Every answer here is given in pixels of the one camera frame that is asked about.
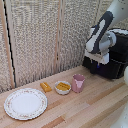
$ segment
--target food in bowl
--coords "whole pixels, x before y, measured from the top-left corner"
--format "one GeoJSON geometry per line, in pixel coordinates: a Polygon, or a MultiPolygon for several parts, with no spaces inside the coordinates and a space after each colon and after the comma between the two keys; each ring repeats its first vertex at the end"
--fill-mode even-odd
{"type": "Polygon", "coordinates": [[[55,89],[59,94],[65,95],[70,92],[71,85],[66,81],[58,81],[55,83],[55,89]]]}
{"type": "Polygon", "coordinates": [[[68,84],[65,84],[65,83],[60,82],[60,83],[56,86],[56,88],[59,89],[59,90],[62,90],[62,91],[67,91],[67,90],[69,90],[71,87],[70,87],[70,85],[68,85],[68,84]]]}

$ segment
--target small dish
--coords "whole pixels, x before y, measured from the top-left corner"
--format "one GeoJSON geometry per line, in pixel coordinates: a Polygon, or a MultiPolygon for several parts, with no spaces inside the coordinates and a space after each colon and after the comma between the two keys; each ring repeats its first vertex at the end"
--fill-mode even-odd
{"type": "Polygon", "coordinates": [[[66,81],[58,81],[58,82],[55,83],[55,89],[56,89],[56,92],[57,92],[57,93],[59,93],[59,94],[61,94],[61,95],[66,95],[66,94],[68,94],[68,93],[70,92],[70,90],[71,90],[71,84],[69,84],[69,83],[66,82],[66,81]],[[70,86],[70,89],[69,89],[69,90],[66,90],[66,91],[62,91],[62,90],[57,89],[56,86],[57,86],[59,83],[61,83],[61,82],[64,83],[64,84],[68,84],[68,85],[70,86]]]}

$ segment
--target wood grain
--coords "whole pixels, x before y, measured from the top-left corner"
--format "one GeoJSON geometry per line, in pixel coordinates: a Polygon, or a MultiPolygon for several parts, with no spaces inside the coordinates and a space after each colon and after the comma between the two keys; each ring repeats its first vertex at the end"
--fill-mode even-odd
{"type": "Polygon", "coordinates": [[[118,119],[128,101],[128,87],[123,78],[109,80],[92,75],[82,66],[61,72],[0,95],[0,127],[3,128],[110,128],[118,119]],[[81,93],[70,91],[68,95],[59,95],[54,89],[58,80],[72,83],[74,74],[85,76],[81,93]],[[48,107],[39,117],[19,121],[9,117],[4,111],[4,101],[9,94],[21,88],[34,88],[40,91],[41,82],[47,82],[51,92],[45,93],[48,107]]]}

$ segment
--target cup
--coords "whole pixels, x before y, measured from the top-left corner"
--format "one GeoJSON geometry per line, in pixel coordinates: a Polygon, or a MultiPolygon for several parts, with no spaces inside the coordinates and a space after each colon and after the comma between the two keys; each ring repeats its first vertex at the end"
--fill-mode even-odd
{"type": "Polygon", "coordinates": [[[81,92],[83,90],[84,80],[85,77],[83,75],[75,74],[72,80],[72,90],[77,93],[81,92]]]}

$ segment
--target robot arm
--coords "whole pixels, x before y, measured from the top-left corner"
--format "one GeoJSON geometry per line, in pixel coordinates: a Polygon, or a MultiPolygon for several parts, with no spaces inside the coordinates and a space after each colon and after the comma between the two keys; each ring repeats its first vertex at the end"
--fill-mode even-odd
{"type": "Polygon", "coordinates": [[[105,33],[117,22],[128,17],[128,0],[114,0],[99,20],[97,26],[86,43],[88,53],[96,54],[116,43],[116,37],[110,32],[105,33]]]}

